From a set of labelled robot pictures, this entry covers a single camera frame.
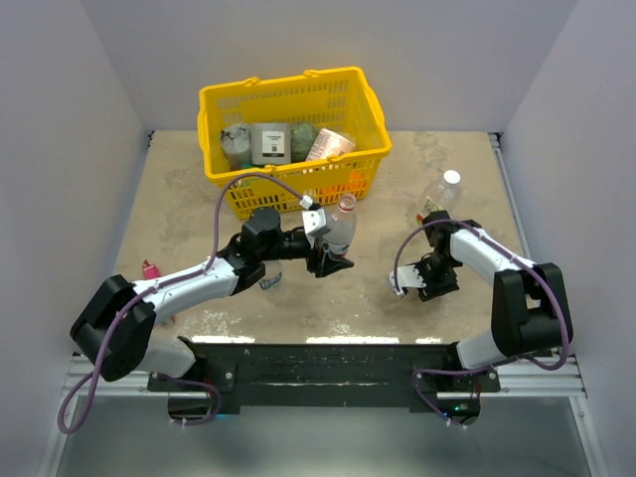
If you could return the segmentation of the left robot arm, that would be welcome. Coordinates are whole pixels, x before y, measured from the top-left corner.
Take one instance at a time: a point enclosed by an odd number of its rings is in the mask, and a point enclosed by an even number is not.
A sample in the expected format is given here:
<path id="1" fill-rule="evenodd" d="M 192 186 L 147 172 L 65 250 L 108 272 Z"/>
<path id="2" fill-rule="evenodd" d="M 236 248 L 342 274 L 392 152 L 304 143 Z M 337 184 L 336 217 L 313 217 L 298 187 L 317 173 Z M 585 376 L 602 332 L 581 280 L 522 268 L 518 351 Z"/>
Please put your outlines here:
<path id="1" fill-rule="evenodd" d="M 139 371 L 168 375 L 182 389 L 194 390 L 204 382 L 206 366 L 182 340 L 154 337 L 157 325 L 251 288 L 273 261 L 302 259 L 317 278 L 353 267 L 324 241 L 331 226 L 324 209 L 311 207 L 302 222 L 284 231 L 278 211 L 258 208 L 213 259 L 155 279 L 130 282 L 113 275 L 94 293 L 70 336 L 107 382 Z"/>

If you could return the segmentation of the white bottle cap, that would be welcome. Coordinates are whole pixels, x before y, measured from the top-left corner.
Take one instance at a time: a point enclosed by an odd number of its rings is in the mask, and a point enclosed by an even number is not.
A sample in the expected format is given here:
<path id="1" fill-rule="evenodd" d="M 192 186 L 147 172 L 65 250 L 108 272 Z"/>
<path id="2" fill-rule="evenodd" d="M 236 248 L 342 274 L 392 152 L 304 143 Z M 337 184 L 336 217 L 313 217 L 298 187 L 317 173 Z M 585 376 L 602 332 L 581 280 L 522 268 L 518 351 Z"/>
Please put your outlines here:
<path id="1" fill-rule="evenodd" d="M 455 170 L 446 170 L 442 179 L 447 185 L 455 186 L 460 183 L 461 175 Z"/>

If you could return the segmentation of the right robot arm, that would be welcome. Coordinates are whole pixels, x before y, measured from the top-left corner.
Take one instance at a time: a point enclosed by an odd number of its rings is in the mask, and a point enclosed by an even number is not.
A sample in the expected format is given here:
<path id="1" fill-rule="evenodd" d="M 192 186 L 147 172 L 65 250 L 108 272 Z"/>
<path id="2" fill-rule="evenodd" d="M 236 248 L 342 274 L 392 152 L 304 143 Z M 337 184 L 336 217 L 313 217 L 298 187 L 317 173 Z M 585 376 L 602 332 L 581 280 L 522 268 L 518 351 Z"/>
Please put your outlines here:
<path id="1" fill-rule="evenodd" d="M 492 288 L 490 328 L 454 345 L 456 358 L 442 367 L 445 383 L 466 390 L 478 370 L 516 358 L 533 361 L 534 353 L 556 348 L 569 355 L 573 329 L 561 270 L 553 263 L 522 258 L 491 238 L 474 221 L 454 221 L 447 212 L 421 221 L 432 252 L 413 265 L 421 286 L 419 298 L 428 301 L 459 289 L 455 269 L 467 266 Z"/>

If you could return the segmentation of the large clear square bottle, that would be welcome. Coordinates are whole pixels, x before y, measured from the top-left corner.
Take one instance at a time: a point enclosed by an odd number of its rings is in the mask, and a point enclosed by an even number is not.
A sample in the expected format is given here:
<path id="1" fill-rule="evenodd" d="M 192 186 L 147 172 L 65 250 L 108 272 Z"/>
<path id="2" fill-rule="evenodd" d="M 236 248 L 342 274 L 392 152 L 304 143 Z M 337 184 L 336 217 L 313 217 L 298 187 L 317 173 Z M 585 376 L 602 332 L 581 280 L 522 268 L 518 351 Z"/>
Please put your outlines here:
<path id="1" fill-rule="evenodd" d="M 416 214 L 416 223 L 419 226 L 430 213 L 437 211 L 450 213 L 461 200 L 463 192 L 461 181 L 455 186 L 447 185 L 442 176 L 443 174 L 429 183 L 421 194 Z"/>

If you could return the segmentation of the red label water bottle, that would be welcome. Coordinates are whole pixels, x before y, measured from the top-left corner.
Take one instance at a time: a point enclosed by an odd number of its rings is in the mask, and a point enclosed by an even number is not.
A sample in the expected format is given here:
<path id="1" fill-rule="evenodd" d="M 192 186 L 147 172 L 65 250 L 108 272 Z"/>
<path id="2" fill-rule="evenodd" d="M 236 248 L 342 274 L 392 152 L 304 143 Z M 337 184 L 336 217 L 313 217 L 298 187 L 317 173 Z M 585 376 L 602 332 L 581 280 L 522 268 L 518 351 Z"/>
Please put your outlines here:
<path id="1" fill-rule="evenodd" d="M 351 193 L 344 193 L 337 207 L 330 212 L 330 232 L 323 236 L 329 251 L 337 256 L 345 256 L 353 241 L 356 226 L 357 199 Z"/>

